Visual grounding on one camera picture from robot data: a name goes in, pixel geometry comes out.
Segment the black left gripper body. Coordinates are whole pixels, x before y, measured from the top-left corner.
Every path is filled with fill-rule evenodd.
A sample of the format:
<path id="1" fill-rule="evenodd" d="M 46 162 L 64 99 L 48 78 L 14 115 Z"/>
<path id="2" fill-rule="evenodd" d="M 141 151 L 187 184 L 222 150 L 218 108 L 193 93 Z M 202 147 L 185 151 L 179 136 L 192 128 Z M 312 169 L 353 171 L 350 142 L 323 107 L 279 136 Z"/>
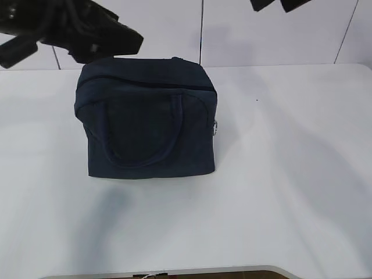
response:
<path id="1" fill-rule="evenodd" d="M 1 46 L 31 41 L 68 47 L 75 30 L 113 23 L 118 15 L 97 1 L 1 1 Z"/>

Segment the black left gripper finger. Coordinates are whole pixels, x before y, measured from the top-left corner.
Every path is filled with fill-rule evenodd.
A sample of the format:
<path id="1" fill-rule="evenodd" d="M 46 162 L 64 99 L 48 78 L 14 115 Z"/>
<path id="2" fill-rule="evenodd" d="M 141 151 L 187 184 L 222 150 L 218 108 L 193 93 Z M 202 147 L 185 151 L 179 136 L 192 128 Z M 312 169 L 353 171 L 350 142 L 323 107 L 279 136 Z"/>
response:
<path id="1" fill-rule="evenodd" d="M 69 37 L 67 50 L 77 63 L 91 63 L 117 55 L 135 55 L 143 41 L 143 36 L 135 30 L 113 23 L 75 30 Z"/>

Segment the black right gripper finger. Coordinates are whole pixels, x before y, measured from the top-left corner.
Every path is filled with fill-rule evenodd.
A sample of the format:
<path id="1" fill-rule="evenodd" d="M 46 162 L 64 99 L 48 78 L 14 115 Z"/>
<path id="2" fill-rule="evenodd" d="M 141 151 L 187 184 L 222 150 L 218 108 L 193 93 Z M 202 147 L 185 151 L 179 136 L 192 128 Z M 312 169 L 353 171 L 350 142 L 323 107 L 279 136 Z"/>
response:
<path id="1" fill-rule="evenodd" d="M 281 0 L 282 7 L 286 13 L 299 8 L 307 2 L 308 0 Z"/>
<path id="2" fill-rule="evenodd" d="M 255 12 L 259 12 L 269 6 L 274 0 L 250 0 L 252 8 Z"/>

